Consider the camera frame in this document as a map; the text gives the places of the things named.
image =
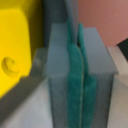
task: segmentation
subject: pink wall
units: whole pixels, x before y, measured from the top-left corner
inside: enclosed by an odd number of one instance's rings
[[[78,0],[79,21],[96,27],[106,46],[128,37],[128,0]]]

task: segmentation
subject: teal object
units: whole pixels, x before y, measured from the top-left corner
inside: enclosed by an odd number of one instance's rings
[[[90,128],[95,110],[97,80],[89,75],[82,24],[79,24],[78,33],[80,48],[73,42],[68,21],[68,126]]]
[[[68,21],[68,52],[70,71],[68,74],[68,126],[81,128],[82,97],[83,97],[83,59],[80,49],[73,42],[70,22]]]
[[[79,24],[79,45],[84,59],[84,93],[83,93],[83,112],[81,128],[90,128],[93,120],[96,100],[95,77],[89,75],[86,51],[84,47],[83,25]]]

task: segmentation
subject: gray panel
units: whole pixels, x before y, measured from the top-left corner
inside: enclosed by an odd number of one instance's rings
[[[53,128],[49,87],[48,79],[42,81],[3,123],[3,126],[5,128]]]
[[[63,75],[69,71],[67,24],[53,24],[48,49],[46,74]]]
[[[89,73],[101,74],[117,72],[96,28],[84,28],[84,39]]]
[[[107,128],[128,127],[128,75],[116,75]]]
[[[97,80],[96,106],[91,128],[106,128],[110,106],[113,74],[96,74]]]
[[[32,68],[29,76],[31,77],[41,77],[45,76],[45,65],[47,58],[47,49],[46,48],[38,48],[36,50],[36,55],[34,57],[34,61],[32,64]]]
[[[64,0],[43,0],[44,46],[48,46],[52,23],[63,23],[67,19]]]
[[[73,40],[75,43],[77,43],[78,39],[78,0],[65,0],[69,15],[69,20],[71,23],[72,28],[72,34],[73,34]]]
[[[55,128],[67,126],[67,77],[51,77],[52,109]]]

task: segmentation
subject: teal fabric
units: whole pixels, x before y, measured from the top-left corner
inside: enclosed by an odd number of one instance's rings
[[[81,128],[83,60],[80,49],[73,43],[69,21],[67,47],[70,58],[70,72],[68,74],[68,126],[69,128]]]
[[[79,45],[73,42],[68,21],[68,52],[70,71],[68,74],[68,126],[90,128],[94,115],[96,85],[95,77],[89,75],[84,48],[83,25],[79,24]]]
[[[84,93],[83,93],[83,112],[81,128],[90,128],[93,120],[96,100],[95,77],[89,75],[86,51],[84,47],[83,25],[79,24],[79,45],[84,59]]]

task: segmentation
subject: gray surface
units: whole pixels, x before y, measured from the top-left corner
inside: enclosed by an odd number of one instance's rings
[[[65,0],[69,20],[71,23],[72,28],[72,35],[74,43],[77,43],[78,39],[78,24],[79,24],[79,17],[78,17],[78,0]]]
[[[0,124],[28,97],[44,78],[27,77],[0,100]]]
[[[51,77],[54,128],[67,126],[67,77]]]
[[[31,77],[41,77],[45,76],[45,64],[47,58],[47,49],[46,48],[38,48],[36,50],[36,54],[34,57],[34,61],[32,64],[32,68],[29,76]]]
[[[53,23],[63,23],[68,19],[64,0],[43,0],[44,46],[48,46]]]
[[[3,123],[4,128],[53,128],[50,85],[45,79]]]
[[[84,28],[84,39],[89,73],[102,74],[117,72],[96,28]]]
[[[107,128],[128,127],[128,75],[116,75],[114,79],[109,121]]]
[[[98,80],[95,113],[91,128],[107,128],[113,74],[96,74]]]
[[[53,24],[47,57],[46,74],[63,75],[69,71],[67,24]]]

